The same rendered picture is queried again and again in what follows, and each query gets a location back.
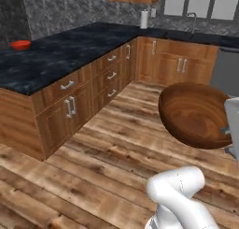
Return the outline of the red bowl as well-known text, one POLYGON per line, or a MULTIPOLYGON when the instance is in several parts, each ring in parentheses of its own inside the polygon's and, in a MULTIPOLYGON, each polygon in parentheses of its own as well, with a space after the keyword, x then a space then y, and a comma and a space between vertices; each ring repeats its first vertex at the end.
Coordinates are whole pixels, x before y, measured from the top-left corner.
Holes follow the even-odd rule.
POLYGON ((30 40, 16 40, 10 43, 10 47, 14 50, 27 50, 30 46, 30 40))

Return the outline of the white paper towel roll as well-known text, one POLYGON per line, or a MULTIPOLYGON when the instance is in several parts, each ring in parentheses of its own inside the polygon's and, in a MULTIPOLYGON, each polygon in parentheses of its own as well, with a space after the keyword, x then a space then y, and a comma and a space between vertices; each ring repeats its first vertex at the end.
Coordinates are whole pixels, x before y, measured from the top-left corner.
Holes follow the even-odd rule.
POLYGON ((141 29, 147 29, 148 28, 148 11, 147 10, 141 11, 140 28, 141 29))

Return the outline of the brown wooden bowl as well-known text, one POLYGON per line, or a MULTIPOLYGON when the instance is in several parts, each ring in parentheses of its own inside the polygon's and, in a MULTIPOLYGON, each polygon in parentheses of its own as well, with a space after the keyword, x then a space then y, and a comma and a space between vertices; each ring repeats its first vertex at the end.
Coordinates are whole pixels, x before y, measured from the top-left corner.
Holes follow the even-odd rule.
POLYGON ((197 149, 213 150, 232 144, 224 92, 200 83, 180 82, 162 90, 158 110, 166 130, 180 142, 197 149))

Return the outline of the wide wooden drawer front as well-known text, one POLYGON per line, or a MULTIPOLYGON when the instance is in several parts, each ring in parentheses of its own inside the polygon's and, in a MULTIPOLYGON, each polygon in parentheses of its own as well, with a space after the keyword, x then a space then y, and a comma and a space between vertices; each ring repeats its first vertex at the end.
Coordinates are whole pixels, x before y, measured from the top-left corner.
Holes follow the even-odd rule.
POLYGON ((49 86, 41 89, 40 91, 31 95, 33 102, 33 109, 35 115, 42 112, 46 107, 51 106, 53 103, 62 99, 64 96, 68 95, 74 91, 79 86, 82 86, 91 79, 91 65, 86 64, 77 71, 59 79, 49 86), (69 80, 73 80, 75 84, 68 88, 67 90, 61 90, 61 85, 67 85, 69 80))

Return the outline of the window with grey frame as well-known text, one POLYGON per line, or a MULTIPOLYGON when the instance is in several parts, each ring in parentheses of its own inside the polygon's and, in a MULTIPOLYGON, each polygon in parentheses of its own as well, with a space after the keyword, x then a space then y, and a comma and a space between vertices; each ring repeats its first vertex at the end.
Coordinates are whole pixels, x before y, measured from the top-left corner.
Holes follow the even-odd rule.
MULTIPOLYGON (((194 12, 198 18, 205 19, 209 12, 211 0, 189 0, 188 12, 194 12)), ((214 0, 213 20, 232 21, 239 0, 214 0)), ((164 14, 169 16, 182 16, 186 0, 165 0, 164 14)))

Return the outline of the silver sink tap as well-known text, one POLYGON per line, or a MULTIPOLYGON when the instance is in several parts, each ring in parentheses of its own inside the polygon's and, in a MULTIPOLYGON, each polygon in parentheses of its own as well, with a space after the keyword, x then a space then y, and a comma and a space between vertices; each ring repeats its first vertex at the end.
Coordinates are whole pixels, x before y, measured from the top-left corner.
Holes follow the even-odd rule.
POLYGON ((197 21, 197 14, 195 12, 188 12, 186 14, 186 16, 189 18, 190 16, 193 18, 192 21, 192 28, 191 28, 191 33, 194 34, 195 32, 195 25, 196 25, 196 21, 197 21))

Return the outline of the grey dishwasher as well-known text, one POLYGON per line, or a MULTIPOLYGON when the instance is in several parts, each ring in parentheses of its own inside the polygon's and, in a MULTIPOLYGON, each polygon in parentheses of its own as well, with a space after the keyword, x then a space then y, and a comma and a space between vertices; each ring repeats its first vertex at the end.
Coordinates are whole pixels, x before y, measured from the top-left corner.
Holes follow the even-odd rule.
POLYGON ((210 85, 239 97, 239 49, 220 47, 210 85))

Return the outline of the wooden cupboard door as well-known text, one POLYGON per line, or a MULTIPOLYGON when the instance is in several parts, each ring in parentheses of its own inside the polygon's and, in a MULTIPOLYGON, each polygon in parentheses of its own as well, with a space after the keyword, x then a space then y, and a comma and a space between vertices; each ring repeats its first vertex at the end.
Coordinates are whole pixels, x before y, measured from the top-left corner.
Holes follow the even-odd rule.
POLYGON ((65 99, 68 97, 46 107, 35 118, 41 145, 41 161, 48 159, 72 135, 72 118, 66 117, 68 110, 65 99))
POLYGON ((181 44, 172 40, 157 40, 154 79, 159 85, 168 86, 175 82, 175 73, 180 65, 181 44))
POLYGON ((120 47, 120 77, 119 77, 119 88, 123 90, 132 80, 135 78, 136 69, 136 56, 137 56, 137 39, 133 39, 120 47), (126 59, 127 49, 126 44, 131 45, 131 56, 130 59, 126 59))
POLYGON ((76 100, 76 115, 72 114, 72 131, 75 133, 80 129, 92 116, 92 99, 91 99, 91 84, 78 87, 71 93, 76 100))
POLYGON ((186 57, 188 61, 185 73, 182 73, 182 80, 208 85, 212 78, 217 54, 218 47, 207 45, 204 46, 204 50, 186 57))
POLYGON ((152 55, 152 42, 157 39, 140 36, 137 55, 137 79, 142 82, 151 82, 153 79, 153 68, 155 54, 152 55))

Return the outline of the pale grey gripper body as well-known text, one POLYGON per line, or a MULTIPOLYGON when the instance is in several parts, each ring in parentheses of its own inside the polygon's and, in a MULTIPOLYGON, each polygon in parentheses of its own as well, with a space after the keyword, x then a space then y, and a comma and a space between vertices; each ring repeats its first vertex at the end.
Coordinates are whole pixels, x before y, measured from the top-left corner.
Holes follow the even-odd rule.
POLYGON ((239 97, 227 99, 224 107, 232 138, 232 146, 227 147, 225 152, 239 161, 239 97))

